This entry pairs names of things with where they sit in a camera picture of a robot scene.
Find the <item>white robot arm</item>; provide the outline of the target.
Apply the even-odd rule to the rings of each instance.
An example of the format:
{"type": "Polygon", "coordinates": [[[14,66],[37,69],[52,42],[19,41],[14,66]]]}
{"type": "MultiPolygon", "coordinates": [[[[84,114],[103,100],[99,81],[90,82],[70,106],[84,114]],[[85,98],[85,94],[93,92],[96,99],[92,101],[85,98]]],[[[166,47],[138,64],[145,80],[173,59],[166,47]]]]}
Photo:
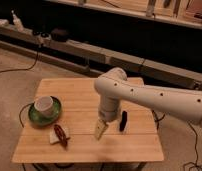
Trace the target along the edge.
{"type": "Polygon", "coordinates": [[[202,128],[202,91],[138,85],[127,80],[126,72],[119,67],[110,69],[94,81],[100,96],[99,118],[94,136],[100,140],[113,122],[121,116],[122,100],[169,114],[202,128]]]}

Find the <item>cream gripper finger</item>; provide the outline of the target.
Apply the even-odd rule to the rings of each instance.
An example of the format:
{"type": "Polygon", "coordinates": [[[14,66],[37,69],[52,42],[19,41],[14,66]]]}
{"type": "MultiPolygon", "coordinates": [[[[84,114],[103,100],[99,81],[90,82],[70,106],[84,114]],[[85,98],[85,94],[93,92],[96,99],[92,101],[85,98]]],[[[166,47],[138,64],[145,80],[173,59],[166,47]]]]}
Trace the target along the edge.
{"type": "Polygon", "coordinates": [[[102,137],[103,133],[107,130],[107,128],[108,124],[103,120],[99,119],[95,126],[95,133],[94,133],[95,138],[99,140],[102,137]]]}

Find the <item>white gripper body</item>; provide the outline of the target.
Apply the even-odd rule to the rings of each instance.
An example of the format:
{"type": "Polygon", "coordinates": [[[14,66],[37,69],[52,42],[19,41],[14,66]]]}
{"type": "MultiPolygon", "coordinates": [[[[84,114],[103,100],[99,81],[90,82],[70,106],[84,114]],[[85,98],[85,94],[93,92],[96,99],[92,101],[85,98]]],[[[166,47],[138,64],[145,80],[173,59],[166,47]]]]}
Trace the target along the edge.
{"type": "Polygon", "coordinates": [[[105,122],[116,120],[121,113],[120,100],[101,95],[98,113],[99,117],[105,122]]]}

